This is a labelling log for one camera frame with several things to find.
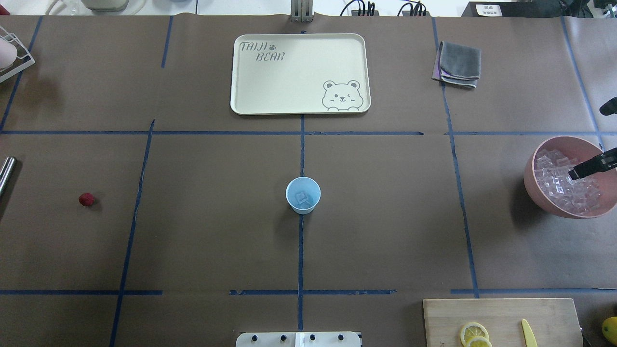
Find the clear ice cubes pile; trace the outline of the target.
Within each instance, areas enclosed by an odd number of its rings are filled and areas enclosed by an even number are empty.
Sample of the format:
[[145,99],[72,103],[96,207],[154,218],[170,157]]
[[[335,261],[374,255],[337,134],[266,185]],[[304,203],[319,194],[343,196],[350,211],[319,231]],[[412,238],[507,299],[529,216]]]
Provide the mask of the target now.
[[569,176],[578,158],[569,158],[561,151],[542,149],[534,160],[534,178],[542,193],[563,210],[586,215],[600,207],[600,192],[595,178],[573,180]]

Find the light blue plastic cup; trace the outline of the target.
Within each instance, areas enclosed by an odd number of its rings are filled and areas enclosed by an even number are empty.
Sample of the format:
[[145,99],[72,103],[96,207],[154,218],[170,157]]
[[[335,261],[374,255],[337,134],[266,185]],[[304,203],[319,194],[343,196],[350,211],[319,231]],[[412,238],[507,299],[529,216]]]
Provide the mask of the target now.
[[289,182],[285,197],[291,208],[300,215],[309,214],[321,199],[321,187],[315,180],[300,176]]

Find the ice cube in cup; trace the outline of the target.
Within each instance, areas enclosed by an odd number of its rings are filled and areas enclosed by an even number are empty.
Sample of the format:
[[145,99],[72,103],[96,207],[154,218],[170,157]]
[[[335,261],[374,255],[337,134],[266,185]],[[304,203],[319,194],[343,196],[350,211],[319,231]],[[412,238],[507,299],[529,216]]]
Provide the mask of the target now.
[[309,195],[304,190],[296,192],[294,194],[294,197],[295,197],[295,206],[299,209],[309,209],[310,207],[315,206],[313,197],[311,197],[311,195]]

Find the white cup rack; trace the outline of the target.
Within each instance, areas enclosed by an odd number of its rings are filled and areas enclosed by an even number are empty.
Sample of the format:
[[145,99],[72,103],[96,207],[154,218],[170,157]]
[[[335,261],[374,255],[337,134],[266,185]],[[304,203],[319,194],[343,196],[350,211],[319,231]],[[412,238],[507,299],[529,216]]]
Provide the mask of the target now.
[[0,27],[0,83],[17,75],[36,61],[19,37]]

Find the pink cup on rack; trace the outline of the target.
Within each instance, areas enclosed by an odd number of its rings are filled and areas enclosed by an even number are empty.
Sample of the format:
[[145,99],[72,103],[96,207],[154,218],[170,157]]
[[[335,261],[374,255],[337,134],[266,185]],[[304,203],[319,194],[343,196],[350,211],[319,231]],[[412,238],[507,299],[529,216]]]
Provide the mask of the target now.
[[18,49],[15,45],[13,37],[9,37],[9,40],[0,38],[0,69],[6,69],[11,66],[18,57]]

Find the pink bowl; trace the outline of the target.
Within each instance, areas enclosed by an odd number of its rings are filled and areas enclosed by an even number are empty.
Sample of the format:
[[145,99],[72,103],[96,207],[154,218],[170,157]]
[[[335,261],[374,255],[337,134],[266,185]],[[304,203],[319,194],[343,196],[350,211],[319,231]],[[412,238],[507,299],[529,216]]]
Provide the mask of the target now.
[[542,192],[541,184],[538,182],[534,170],[536,169],[535,162],[539,158],[539,154],[543,150],[560,150],[569,158],[577,158],[580,160],[590,160],[593,156],[599,155],[602,150],[588,140],[584,140],[574,136],[556,136],[551,137],[538,145],[527,161],[523,182],[526,191],[540,209],[547,213],[567,218],[567,219],[593,219],[606,215],[616,208],[616,169],[611,169],[607,172],[600,172],[591,175],[590,177],[597,178],[599,190],[602,194],[599,197],[599,207],[586,213],[578,215],[571,213],[566,209],[558,206],[557,203]]

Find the grey folded cloth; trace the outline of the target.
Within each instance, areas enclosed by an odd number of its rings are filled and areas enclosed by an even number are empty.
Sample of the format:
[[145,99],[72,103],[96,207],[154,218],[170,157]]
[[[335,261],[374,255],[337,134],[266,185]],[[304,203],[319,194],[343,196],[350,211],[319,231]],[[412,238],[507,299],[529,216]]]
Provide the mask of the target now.
[[442,48],[441,68],[448,75],[460,79],[480,79],[481,49],[440,41],[438,49]]

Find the yellow lemon back left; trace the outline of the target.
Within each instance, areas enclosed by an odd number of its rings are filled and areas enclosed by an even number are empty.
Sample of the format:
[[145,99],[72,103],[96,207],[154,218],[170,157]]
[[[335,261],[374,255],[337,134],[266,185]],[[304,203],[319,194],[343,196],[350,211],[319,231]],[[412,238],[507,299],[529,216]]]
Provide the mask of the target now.
[[603,321],[602,334],[608,343],[617,346],[617,316],[612,316]]

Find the wooden cutting board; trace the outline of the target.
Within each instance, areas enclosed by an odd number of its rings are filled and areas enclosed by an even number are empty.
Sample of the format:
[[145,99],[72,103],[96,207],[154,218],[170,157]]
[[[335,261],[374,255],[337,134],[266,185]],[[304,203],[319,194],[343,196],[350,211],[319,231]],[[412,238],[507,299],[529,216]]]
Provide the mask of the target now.
[[524,347],[526,319],[540,347],[581,347],[577,310],[570,298],[424,299],[426,345],[460,347],[460,329],[472,321],[494,347]]

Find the purple cloth underneath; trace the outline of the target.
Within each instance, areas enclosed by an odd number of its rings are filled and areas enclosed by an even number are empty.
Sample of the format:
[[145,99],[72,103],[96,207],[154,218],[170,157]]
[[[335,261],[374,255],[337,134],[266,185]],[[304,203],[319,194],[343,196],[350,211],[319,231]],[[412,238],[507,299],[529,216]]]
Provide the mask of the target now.
[[442,57],[443,49],[439,48],[438,53],[436,55],[436,60],[433,68],[432,79],[444,83],[449,83],[450,85],[463,87],[463,88],[476,88],[477,80],[474,79],[460,79],[456,77],[452,77],[445,73],[445,71],[441,68],[441,57]]

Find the yellow plastic knife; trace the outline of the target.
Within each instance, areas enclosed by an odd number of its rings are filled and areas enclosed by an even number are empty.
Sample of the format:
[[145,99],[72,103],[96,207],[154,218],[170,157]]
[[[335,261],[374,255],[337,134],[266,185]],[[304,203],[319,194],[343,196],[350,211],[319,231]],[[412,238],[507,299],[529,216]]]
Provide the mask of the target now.
[[526,319],[522,319],[521,325],[526,347],[538,347],[537,340],[535,338],[533,330],[531,329],[529,321],[527,321]]

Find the lemon slices row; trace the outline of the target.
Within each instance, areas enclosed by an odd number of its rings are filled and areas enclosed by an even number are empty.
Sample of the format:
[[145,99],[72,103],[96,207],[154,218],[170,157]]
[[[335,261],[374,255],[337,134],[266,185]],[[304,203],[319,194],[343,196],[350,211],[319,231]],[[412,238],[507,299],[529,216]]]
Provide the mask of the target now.
[[487,328],[476,321],[470,321],[461,327],[460,343],[463,347],[492,347]]

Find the cream bear tray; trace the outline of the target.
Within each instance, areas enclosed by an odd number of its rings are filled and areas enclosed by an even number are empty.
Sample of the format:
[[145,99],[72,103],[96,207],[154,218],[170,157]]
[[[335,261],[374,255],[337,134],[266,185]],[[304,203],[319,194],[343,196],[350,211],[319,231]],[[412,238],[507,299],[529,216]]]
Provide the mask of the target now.
[[371,105],[361,35],[245,34],[234,42],[230,108],[236,114],[359,114]]

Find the red strawberry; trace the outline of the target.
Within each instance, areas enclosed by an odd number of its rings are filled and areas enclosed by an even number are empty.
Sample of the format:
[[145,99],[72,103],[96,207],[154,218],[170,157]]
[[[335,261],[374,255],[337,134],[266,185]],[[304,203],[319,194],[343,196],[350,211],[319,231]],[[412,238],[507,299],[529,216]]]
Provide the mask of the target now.
[[95,196],[92,193],[82,193],[79,196],[79,203],[82,206],[90,207],[95,203]]

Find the steel muddler black tip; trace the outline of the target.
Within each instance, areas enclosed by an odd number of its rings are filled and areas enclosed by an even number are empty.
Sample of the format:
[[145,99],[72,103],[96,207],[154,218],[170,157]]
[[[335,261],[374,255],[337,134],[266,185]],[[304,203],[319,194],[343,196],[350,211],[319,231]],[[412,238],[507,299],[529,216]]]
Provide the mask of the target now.
[[0,170],[0,198],[2,198],[8,187],[16,162],[17,159],[15,157],[8,156],[2,164]]

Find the aluminium frame post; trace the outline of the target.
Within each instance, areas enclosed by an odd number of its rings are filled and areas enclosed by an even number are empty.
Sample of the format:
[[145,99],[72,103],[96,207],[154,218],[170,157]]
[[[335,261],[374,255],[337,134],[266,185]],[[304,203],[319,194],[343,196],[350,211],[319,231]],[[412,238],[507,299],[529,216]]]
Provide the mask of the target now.
[[290,21],[292,23],[310,23],[314,19],[313,0],[291,0]]

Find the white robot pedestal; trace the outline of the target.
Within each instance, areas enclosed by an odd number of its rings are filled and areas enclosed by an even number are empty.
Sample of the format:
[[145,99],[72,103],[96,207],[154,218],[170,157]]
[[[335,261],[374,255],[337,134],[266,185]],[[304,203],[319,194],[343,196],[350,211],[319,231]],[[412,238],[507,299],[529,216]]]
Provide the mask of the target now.
[[362,347],[362,335],[352,331],[247,332],[236,338],[236,347]]

